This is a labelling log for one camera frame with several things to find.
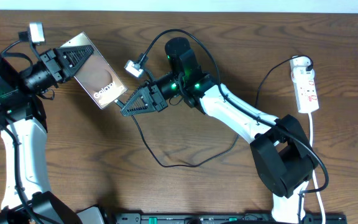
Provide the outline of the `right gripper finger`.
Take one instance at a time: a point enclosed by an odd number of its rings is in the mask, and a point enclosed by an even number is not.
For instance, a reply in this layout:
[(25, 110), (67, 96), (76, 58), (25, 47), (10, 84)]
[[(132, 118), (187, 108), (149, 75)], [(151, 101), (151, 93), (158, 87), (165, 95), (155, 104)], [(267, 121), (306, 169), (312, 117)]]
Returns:
[(147, 86), (138, 87), (121, 108), (123, 116), (132, 116), (156, 111), (154, 100)]
[(146, 99), (150, 98), (149, 85), (150, 83), (148, 81), (139, 85), (129, 98), (140, 98), (141, 96)]

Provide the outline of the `bronze Galaxy smartphone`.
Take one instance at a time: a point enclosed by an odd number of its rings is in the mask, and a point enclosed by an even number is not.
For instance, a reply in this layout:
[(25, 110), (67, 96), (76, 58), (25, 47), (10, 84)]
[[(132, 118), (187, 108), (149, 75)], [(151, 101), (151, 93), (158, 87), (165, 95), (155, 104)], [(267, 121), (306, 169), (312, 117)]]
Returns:
[(94, 52), (75, 75), (75, 79), (103, 110), (123, 95), (127, 87), (84, 32), (64, 43), (62, 47), (83, 45), (92, 46)]

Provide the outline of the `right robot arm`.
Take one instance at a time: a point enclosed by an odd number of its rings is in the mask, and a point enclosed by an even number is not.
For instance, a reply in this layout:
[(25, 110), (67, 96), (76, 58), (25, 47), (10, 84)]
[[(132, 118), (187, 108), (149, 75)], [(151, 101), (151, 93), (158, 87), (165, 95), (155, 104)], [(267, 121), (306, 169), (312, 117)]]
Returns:
[(185, 37), (165, 44), (171, 70), (150, 77), (121, 104), (123, 116), (160, 112), (169, 100), (181, 96), (190, 108), (216, 118), (250, 145), (258, 176), (273, 193), (276, 222), (303, 223), (304, 197), (313, 171), (322, 161), (313, 152), (300, 122), (264, 113), (231, 93), (219, 78), (202, 70)]

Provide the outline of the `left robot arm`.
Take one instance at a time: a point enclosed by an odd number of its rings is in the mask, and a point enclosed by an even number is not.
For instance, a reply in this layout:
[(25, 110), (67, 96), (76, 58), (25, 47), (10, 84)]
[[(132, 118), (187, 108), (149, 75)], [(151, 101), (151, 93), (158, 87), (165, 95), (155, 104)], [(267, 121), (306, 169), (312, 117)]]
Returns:
[(97, 205), (74, 212), (52, 193), (45, 158), (44, 94), (73, 77), (93, 52), (90, 45), (50, 49), (21, 72), (6, 59), (25, 54), (0, 53), (0, 135), (7, 159), (0, 223), (107, 222)]

